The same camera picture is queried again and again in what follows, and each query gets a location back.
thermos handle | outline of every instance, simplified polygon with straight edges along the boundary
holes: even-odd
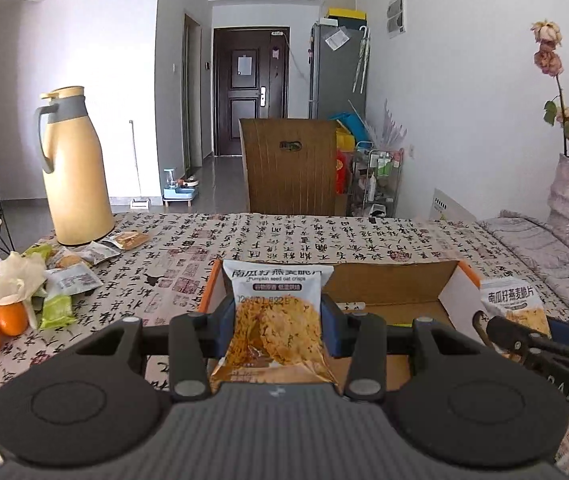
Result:
[[[42,169],[45,173],[53,173],[53,162],[44,154],[42,146],[42,116],[46,114],[53,114],[58,110],[58,105],[42,106],[36,110],[36,127],[38,131],[38,145],[40,146],[40,153],[42,154]]]

yellow thermos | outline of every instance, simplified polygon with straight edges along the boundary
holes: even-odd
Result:
[[[42,169],[56,237],[62,245],[87,244],[115,225],[106,190],[102,148],[85,106],[84,87],[58,88],[40,95],[36,121]],[[42,116],[47,115],[44,135]]]

gray blanket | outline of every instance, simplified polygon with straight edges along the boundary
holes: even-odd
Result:
[[[569,238],[544,222],[510,211],[479,222],[555,292],[569,308]]]

red package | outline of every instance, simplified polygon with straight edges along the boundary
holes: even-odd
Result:
[[[344,187],[346,185],[346,156],[340,150],[337,150],[337,158],[335,161],[335,169],[337,175],[335,178],[335,192],[338,195],[344,194]]]

refrigerator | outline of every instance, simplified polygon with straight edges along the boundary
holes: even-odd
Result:
[[[337,50],[332,50],[325,37],[335,32],[336,27],[315,24],[311,29],[311,92],[309,96],[309,118],[326,120],[340,112],[352,112],[349,101],[364,118],[366,104],[366,81],[360,94],[362,68],[357,88],[353,82],[360,54],[362,30],[347,30],[349,41]]]

